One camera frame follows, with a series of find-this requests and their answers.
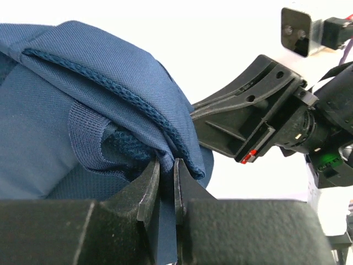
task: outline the green led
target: green led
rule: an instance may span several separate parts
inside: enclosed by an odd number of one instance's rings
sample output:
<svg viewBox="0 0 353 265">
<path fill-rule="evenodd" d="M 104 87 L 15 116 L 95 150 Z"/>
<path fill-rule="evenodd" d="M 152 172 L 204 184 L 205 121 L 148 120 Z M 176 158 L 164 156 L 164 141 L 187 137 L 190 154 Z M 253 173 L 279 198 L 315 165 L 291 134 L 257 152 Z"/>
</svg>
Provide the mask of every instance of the green led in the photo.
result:
<svg viewBox="0 0 353 265">
<path fill-rule="evenodd" d="M 326 153 L 320 157 L 318 169 L 323 171 L 327 168 L 336 167 L 340 164 L 342 164 L 342 158 L 339 154 Z"/>
</svg>

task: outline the blue fabric bag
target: blue fabric bag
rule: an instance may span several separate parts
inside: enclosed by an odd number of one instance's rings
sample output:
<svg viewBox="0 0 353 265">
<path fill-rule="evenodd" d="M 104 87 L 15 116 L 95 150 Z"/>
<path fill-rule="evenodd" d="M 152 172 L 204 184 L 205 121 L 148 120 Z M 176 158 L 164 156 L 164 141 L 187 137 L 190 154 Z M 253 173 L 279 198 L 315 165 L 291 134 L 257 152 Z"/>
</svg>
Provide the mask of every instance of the blue fabric bag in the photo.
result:
<svg viewBox="0 0 353 265">
<path fill-rule="evenodd" d="M 192 106 L 146 51 L 76 21 L 0 24 L 0 199 L 106 200 L 161 163 L 159 264 L 176 260 L 172 167 L 206 187 Z"/>
</svg>

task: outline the white background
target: white background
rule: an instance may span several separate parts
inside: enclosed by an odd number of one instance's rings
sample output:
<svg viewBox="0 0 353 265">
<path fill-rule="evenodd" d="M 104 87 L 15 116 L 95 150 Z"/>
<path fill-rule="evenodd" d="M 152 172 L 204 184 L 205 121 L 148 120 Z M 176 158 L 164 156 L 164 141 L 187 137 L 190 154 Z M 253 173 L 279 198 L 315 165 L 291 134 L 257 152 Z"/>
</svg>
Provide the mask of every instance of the white background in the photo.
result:
<svg viewBox="0 0 353 265">
<path fill-rule="evenodd" d="M 341 51 L 303 59 L 280 44 L 280 9 L 294 1 L 2 1 L 0 23 L 57 25 L 79 20 L 152 53 L 196 103 L 236 78 L 259 54 L 313 84 L 338 64 Z M 347 17 L 353 1 L 306 1 L 316 11 Z M 218 198 L 303 198 L 308 175 L 302 155 L 274 147 L 254 164 L 215 154 L 208 190 Z"/>
</svg>

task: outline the black plastic part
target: black plastic part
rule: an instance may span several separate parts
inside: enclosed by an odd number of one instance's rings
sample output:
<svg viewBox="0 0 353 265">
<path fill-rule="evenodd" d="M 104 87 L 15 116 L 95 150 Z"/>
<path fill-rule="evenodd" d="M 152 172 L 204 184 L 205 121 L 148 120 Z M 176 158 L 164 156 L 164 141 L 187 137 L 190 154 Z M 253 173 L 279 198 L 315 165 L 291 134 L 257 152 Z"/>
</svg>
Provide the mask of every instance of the black plastic part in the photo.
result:
<svg viewBox="0 0 353 265">
<path fill-rule="evenodd" d="M 326 144 L 330 127 L 306 107 L 299 108 L 289 117 L 275 145 L 300 153 L 310 153 Z"/>
<path fill-rule="evenodd" d="M 339 152 L 340 146 L 353 143 L 350 134 L 343 131 L 329 143 L 320 151 L 313 152 L 307 156 L 307 161 L 319 178 L 317 187 L 323 189 L 352 186 L 352 165 L 348 164 Z"/>
<path fill-rule="evenodd" d="M 0 202 L 1 265 L 159 264 L 159 163 L 106 202 Z M 178 265 L 332 265 L 302 202 L 217 200 L 174 165 Z"/>
<path fill-rule="evenodd" d="M 303 202 L 217 200 L 175 162 L 178 265 L 332 265 L 316 213 Z"/>
<path fill-rule="evenodd" d="M 352 240 L 347 232 L 340 236 L 328 236 L 327 239 L 332 250 L 342 250 L 352 246 Z"/>
<path fill-rule="evenodd" d="M 285 149 L 282 146 L 280 146 L 280 150 L 284 157 L 292 156 L 296 153 L 296 151 Z"/>
<path fill-rule="evenodd" d="M 337 265 L 348 265 L 347 258 L 348 258 L 348 248 L 344 248 L 342 250 L 336 250 L 338 263 Z"/>
<path fill-rule="evenodd" d="M 294 96 L 305 86 L 298 74 L 265 55 L 258 56 L 233 82 L 194 104 L 191 117 L 200 144 L 237 162 L 253 150 L 257 156 L 264 155 L 276 143 L 273 138 L 288 116 L 300 106 L 307 108 Z"/>
<path fill-rule="evenodd" d="M 347 67 L 351 66 L 353 64 L 353 62 L 346 62 L 342 65 L 337 65 L 336 67 L 333 67 L 330 71 L 328 71 L 321 79 L 325 80 L 328 78 L 332 78 L 332 77 L 336 77 L 338 76 L 340 73 L 342 73 Z"/>
<path fill-rule="evenodd" d="M 315 92 L 320 99 L 316 108 L 333 125 L 353 135 L 353 65 L 348 65 L 335 78 Z"/>
<path fill-rule="evenodd" d="M 324 21 L 321 44 L 333 50 L 339 49 L 353 38 L 353 22 L 348 19 L 329 18 Z"/>
<path fill-rule="evenodd" d="M 105 203 L 1 202 L 0 264 L 155 264 L 158 180 L 153 161 Z"/>
</svg>

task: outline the purple wire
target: purple wire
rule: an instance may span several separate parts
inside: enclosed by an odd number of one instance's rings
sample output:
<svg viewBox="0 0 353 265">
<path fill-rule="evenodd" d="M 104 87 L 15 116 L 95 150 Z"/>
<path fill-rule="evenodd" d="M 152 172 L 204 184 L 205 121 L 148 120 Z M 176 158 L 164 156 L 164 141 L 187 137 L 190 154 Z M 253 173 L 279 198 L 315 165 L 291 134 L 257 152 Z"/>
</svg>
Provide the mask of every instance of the purple wire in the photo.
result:
<svg viewBox="0 0 353 265">
<path fill-rule="evenodd" d="M 344 49 L 343 57 L 341 58 L 339 65 L 344 64 L 344 62 L 347 60 L 348 54 L 351 51 L 352 47 L 353 47 L 353 38 L 349 41 L 349 43 L 347 44 L 347 47 Z"/>
</svg>

